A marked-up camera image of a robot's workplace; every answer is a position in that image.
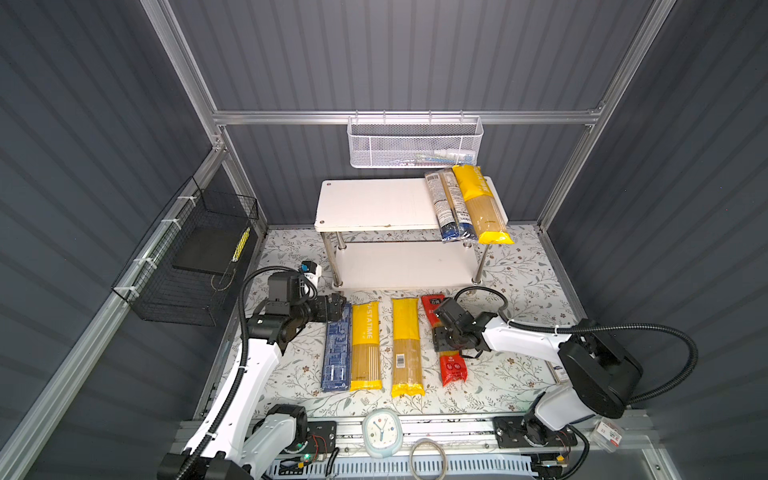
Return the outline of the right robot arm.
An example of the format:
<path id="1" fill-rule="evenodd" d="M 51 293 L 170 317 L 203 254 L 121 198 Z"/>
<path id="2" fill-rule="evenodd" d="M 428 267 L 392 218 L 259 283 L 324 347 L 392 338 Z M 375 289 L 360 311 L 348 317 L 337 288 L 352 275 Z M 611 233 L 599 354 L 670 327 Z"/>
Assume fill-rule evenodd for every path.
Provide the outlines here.
<path id="1" fill-rule="evenodd" d="M 502 300 L 495 312 L 477 315 L 460 305 L 460 297 L 479 290 Z M 540 394 L 526 413 L 530 430 L 560 431 L 590 416 L 619 419 L 629 405 L 661 396 L 687 380 L 699 360 L 695 341 L 683 331 L 659 324 L 601 325 L 583 319 L 573 326 L 542 326 L 508 318 L 508 301 L 499 291 L 480 285 L 459 290 L 440 301 L 434 315 L 446 329 L 452 350 L 508 352 L 544 360 L 565 371 L 566 380 Z M 681 370 L 670 380 L 643 393 L 636 391 L 644 370 L 614 332 L 649 331 L 670 335 L 688 350 Z"/>

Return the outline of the red spaghetti bag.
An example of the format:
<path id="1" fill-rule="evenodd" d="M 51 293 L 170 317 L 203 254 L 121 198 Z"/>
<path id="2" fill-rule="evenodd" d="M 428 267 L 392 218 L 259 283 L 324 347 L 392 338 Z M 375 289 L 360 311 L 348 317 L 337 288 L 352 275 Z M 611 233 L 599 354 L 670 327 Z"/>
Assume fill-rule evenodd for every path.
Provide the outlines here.
<path id="1" fill-rule="evenodd" d="M 421 296 L 420 299 L 431 327 L 433 346 L 438 354 L 443 385 L 466 381 L 468 371 L 465 360 L 460 352 L 448 343 L 448 331 L 436 315 L 436 309 L 444 301 L 445 296 L 432 294 Z"/>

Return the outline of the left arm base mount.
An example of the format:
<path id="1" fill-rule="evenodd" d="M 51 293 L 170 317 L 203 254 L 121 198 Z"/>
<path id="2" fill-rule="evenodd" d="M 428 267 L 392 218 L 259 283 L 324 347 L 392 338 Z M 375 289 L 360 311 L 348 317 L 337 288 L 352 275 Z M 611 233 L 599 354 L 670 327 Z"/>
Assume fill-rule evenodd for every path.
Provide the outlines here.
<path id="1" fill-rule="evenodd" d="M 306 435 L 282 450 L 277 459 L 303 457 L 305 460 L 325 460 L 336 448 L 338 422 L 310 420 Z"/>

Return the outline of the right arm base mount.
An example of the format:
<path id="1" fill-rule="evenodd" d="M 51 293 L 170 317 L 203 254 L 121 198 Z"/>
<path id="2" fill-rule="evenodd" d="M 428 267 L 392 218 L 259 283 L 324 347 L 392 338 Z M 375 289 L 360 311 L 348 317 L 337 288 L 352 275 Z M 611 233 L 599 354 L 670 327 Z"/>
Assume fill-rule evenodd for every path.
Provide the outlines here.
<path id="1" fill-rule="evenodd" d="M 492 418 L 492 425 L 500 448 L 565 447 L 570 449 L 578 444 L 578 438 L 572 431 L 550 430 L 533 417 L 495 416 Z"/>

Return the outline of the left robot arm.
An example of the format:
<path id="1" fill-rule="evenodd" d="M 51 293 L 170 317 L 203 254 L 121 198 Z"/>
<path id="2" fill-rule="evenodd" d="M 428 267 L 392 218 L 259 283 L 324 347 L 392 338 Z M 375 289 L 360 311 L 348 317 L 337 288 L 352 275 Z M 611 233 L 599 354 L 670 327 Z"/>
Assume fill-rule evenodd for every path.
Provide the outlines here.
<path id="1" fill-rule="evenodd" d="M 235 309 L 241 344 L 237 358 L 195 434 L 178 453 L 165 455 L 160 479 L 265 479 L 279 454 L 306 441 L 305 408 L 278 404 L 249 429 L 260 395 L 288 344 L 308 323 L 342 317 L 345 297 L 321 295 L 321 266 L 262 267 L 247 275 Z"/>

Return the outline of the clear blue spaghetti bag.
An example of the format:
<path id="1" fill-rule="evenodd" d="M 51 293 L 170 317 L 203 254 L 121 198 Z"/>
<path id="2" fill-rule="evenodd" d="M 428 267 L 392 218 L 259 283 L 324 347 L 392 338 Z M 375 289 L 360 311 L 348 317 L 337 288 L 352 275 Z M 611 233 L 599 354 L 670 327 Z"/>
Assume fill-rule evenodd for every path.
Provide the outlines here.
<path id="1" fill-rule="evenodd" d="M 425 181 L 441 240 L 444 243 L 476 241 L 473 221 L 454 172 L 451 169 L 443 169 L 428 173 L 425 175 Z"/>

